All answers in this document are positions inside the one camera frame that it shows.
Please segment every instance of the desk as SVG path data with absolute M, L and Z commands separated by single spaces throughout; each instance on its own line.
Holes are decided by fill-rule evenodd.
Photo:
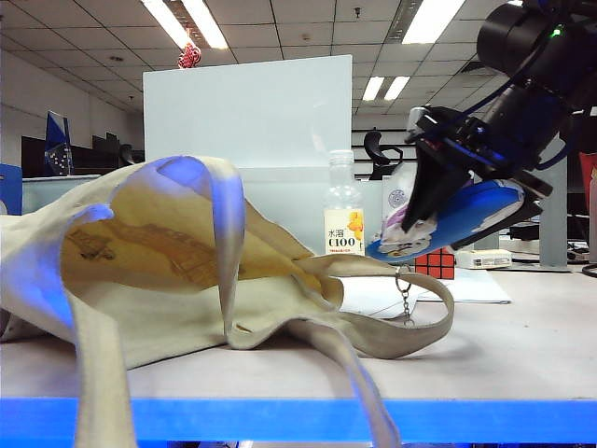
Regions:
M 438 343 L 398 360 L 364 359 L 404 440 L 596 442 L 597 282 L 580 273 L 493 276 L 511 304 L 458 303 L 453 329 Z M 129 378 L 143 440 L 369 437 L 340 368 L 293 341 L 214 348 Z M 69 344 L 5 344 L 1 386 L 5 440 L 73 434 Z

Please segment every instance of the green led light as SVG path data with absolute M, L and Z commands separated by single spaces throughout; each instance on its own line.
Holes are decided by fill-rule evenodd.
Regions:
M 555 37 L 556 35 L 561 35 L 562 34 L 562 26 L 558 25 L 549 35 L 549 38 Z

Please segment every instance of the black office chair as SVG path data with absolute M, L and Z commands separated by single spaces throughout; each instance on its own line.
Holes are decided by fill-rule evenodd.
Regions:
M 373 161 L 373 173 L 369 176 L 369 180 L 382 180 L 385 175 L 391 175 L 404 159 L 402 149 L 396 145 L 380 145 L 381 139 L 382 133 L 376 129 L 365 134 L 365 141 L 363 143 L 365 152 L 367 152 L 367 155 Z M 398 163 L 391 164 L 392 161 L 383 155 L 383 152 L 388 150 L 394 150 L 398 153 Z

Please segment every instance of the whiteboard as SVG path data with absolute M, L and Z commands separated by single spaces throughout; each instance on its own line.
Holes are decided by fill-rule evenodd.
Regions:
M 144 73 L 146 159 L 327 166 L 351 147 L 352 56 Z

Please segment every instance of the rubik's cube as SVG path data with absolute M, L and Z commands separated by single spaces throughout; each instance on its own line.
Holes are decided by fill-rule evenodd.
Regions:
M 437 249 L 427 255 L 421 255 L 414 259 L 414 271 L 435 278 L 453 280 L 454 255 L 446 249 Z

